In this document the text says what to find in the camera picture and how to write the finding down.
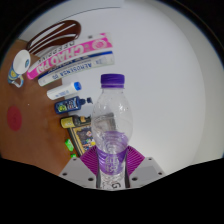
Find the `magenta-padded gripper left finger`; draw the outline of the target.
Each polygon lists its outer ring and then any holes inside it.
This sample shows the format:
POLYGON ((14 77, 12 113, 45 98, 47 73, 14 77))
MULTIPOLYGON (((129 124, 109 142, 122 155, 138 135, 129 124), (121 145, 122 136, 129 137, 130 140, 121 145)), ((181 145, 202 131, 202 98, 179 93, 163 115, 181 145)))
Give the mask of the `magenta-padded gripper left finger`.
POLYGON ((87 150, 80 158, 71 158, 59 176, 78 186, 96 189, 99 181, 96 147, 87 150))

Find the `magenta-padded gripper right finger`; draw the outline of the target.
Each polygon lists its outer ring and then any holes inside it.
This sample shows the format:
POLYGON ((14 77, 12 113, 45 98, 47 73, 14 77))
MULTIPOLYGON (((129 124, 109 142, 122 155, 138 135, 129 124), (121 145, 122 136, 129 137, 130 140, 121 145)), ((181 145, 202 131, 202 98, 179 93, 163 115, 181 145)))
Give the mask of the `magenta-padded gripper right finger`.
POLYGON ((144 157, 131 146, 127 149, 126 174, 130 189, 143 187, 165 176, 152 157, 144 157))

